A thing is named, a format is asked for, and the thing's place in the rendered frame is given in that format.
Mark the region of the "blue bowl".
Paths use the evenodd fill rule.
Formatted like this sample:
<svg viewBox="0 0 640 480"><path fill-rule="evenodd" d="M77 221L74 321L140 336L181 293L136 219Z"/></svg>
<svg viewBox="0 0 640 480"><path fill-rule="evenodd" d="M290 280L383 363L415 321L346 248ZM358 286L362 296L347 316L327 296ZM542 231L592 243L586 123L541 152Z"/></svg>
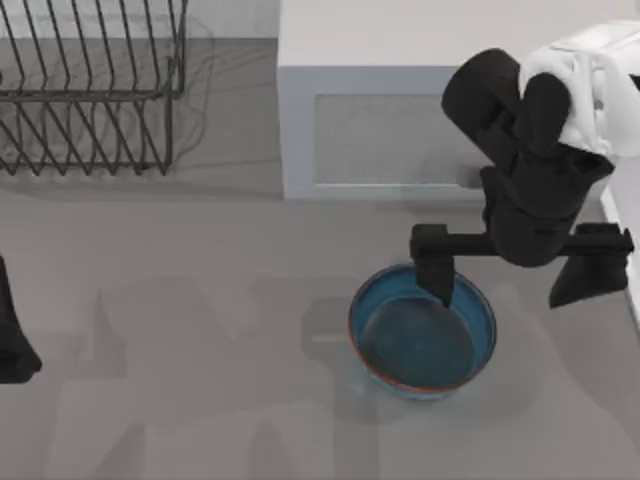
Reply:
<svg viewBox="0 0 640 480"><path fill-rule="evenodd" d="M419 400L445 398L469 384L497 344L494 311L473 282L457 273L446 307L417 285L416 269L407 263L378 270L358 288L348 333L374 381Z"/></svg>

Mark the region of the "pale grey cabinet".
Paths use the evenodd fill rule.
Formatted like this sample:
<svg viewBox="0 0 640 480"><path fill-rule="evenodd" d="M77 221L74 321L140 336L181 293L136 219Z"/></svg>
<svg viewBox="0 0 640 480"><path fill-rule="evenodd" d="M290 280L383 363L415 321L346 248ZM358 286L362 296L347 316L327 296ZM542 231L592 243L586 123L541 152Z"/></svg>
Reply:
<svg viewBox="0 0 640 480"><path fill-rule="evenodd" d="M277 92L287 199L471 201L477 189L315 180L315 104L329 95L436 96L473 53L528 52L535 0L281 0Z"/></svg>

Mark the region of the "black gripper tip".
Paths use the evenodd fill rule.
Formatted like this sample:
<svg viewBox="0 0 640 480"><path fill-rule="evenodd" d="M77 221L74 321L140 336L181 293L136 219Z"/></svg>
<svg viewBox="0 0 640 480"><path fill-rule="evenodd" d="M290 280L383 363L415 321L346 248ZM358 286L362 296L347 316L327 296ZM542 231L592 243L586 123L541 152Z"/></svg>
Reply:
<svg viewBox="0 0 640 480"><path fill-rule="evenodd" d="M6 263L0 255L0 385L25 384L42 366L19 323Z"/></svg>

